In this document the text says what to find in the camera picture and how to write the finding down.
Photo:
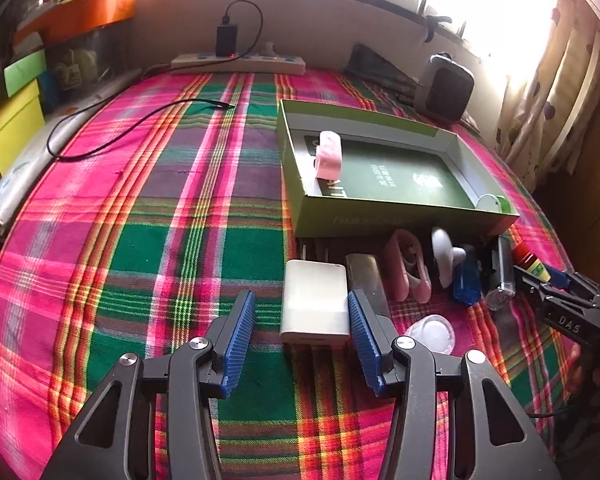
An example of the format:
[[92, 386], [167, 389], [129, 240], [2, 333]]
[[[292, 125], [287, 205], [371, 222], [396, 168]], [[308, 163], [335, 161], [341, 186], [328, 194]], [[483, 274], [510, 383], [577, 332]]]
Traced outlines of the red cap brown bottle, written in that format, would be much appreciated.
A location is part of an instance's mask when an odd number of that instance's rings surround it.
[[550, 272], [548, 272], [541, 259], [535, 255], [525, 242], [519, 242], [512, 250], [513, 263], [520, 266], [521, 269], [534, 275], [540, 281], [548, 283], [550, 281]]

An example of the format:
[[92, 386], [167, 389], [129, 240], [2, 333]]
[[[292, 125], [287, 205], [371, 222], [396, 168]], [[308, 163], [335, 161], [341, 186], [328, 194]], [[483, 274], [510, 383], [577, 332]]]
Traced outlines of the white round cap container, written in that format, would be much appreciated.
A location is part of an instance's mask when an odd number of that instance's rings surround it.
[[429, 351], [449, 356], [455, 348], [452, 324], [440, 314], [430, 314], [412, 324], [405, 336], [423, 344]]

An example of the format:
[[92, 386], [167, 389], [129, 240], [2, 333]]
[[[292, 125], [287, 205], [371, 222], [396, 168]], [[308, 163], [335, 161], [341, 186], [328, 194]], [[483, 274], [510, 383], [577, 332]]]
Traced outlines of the black cylindrical device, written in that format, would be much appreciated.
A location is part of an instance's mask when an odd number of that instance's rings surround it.
[[509, 239], [492, 238], [481, 255], [481, 279], [486, 306], [491, 311], [506, 307], [516, 296], [515, 272]]

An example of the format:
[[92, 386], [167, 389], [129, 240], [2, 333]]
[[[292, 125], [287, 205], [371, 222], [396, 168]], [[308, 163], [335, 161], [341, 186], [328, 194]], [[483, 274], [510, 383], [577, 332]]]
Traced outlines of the white power adapter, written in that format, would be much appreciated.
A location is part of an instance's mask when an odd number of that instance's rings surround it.
[[348, 284], [341, 264], [286, 263], [279, 337], [283, 344], [342, 347], [350, 338]]

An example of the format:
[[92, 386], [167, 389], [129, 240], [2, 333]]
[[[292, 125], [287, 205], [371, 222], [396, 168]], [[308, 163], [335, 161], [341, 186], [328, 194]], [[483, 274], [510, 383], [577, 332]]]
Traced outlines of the silver metal rectangular case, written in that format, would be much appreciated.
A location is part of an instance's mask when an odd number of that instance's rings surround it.
[[367, 254], [349, 254], [346, 255], [346, 267], [350, 289], [361, 289], [373, 311], [388, 318], [389, 305], [376, 258]]

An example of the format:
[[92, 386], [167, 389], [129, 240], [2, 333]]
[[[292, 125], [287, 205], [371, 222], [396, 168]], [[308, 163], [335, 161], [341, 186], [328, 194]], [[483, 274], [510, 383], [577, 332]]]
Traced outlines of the blue translucent small box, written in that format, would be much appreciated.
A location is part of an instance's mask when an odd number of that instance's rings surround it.
[[453, 274], [452, 296], [465, 307], [478, 304], [482, 296], [480, 271], [474, 255], [468, 255]]

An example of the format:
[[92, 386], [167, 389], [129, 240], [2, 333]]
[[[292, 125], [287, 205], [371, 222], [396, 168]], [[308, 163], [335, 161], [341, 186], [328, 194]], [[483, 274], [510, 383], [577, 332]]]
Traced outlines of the white panda toy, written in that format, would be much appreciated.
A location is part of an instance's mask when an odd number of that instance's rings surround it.
[[454, 246], [448, 232], [438, 226], [431, 230], [431, 246], [438, 267], [440, 284], [443, 289], [447, 289], [453, 283], [455, 268], [466, 259], [466, 250]]

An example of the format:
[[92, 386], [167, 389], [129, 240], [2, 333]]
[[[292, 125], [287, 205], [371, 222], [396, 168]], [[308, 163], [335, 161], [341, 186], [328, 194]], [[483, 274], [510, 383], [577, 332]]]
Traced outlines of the green white tape dispenser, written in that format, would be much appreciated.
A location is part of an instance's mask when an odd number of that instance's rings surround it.
[[478, 197], [475, 210], [494, 212], [494, 214], [511, 214], [512, 205], [507, 197], [502, 194], [486, 193]]

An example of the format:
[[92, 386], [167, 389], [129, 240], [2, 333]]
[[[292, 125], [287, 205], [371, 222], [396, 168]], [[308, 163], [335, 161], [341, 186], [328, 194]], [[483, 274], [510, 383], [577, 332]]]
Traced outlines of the green cardboard box tray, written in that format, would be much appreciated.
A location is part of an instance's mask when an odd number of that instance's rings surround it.
[[[337, 181], [317, 179], [321, 131], [340, 135]], [[356, 108], [283, 100], [277, 135], [294, 235], [344, 237], [427, 231], [457, 238], [504, 233], [519, 217], [494, 169], [455, 132]], [[475, 210], [502, 194], [511, 214]]]

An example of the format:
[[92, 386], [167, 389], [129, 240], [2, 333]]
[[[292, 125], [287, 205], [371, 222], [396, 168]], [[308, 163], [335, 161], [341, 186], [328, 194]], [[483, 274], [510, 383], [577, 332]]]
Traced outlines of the pink white small item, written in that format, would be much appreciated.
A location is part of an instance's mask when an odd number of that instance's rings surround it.
[[337, 181], [342, 167], [340, 135], [330, 130], [320, 132], [315, 149], [314, 167], [317, 179]]

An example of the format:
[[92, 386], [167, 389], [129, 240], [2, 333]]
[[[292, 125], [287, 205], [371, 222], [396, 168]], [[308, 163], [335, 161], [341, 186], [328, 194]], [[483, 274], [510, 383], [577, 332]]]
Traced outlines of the grey portable heater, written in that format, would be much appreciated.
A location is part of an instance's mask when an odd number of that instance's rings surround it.
[[429, 118], [446, 124], [460, 122], [465, 114], [475, 76], [444, 52], [431, 55], [422, 66], [414, 93], [414, 107]]

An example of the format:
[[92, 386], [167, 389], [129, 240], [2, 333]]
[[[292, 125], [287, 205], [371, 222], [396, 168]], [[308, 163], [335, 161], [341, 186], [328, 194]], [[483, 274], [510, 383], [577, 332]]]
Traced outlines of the cream patterned curtain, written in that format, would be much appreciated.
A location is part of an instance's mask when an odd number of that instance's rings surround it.
[[513, 0], [495, 145], [528, 191], [573, 171], [600, 102], [600, 18], [586, 0]]

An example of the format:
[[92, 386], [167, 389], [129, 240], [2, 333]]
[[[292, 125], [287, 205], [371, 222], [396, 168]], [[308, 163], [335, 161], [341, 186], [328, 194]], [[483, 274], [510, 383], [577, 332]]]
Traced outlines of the white flat package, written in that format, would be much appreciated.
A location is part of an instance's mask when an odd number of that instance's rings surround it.
[[0, 237], [6, 235], [32, 188], [53, 160], [46, 148], [46, 140], [52, 129], [57, 127], [52, 136], [52, 149], [59, 152], [91, 116], [91, 112], [82, 112], [71, 118], [53, 116], [1, 177]]

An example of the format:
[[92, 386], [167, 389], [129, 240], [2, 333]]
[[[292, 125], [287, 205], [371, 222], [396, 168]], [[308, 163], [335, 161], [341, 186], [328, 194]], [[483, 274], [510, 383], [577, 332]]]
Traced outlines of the white plug on strip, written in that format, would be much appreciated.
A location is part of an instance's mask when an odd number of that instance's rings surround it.
[[264, 47], [261, 50], [261, 55], [265, 56], [266, 58], [275, 58], [277, 56], [277, 52], [272, 41], [268, 41], [264, 44]]

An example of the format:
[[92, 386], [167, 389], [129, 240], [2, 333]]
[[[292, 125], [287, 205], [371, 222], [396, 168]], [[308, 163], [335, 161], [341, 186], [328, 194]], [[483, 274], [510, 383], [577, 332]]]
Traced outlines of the yellow green box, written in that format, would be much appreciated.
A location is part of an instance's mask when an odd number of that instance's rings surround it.
[[0, 73], [0, 179], [44, 124], [38, 76], [46, 71], [43, 50]]

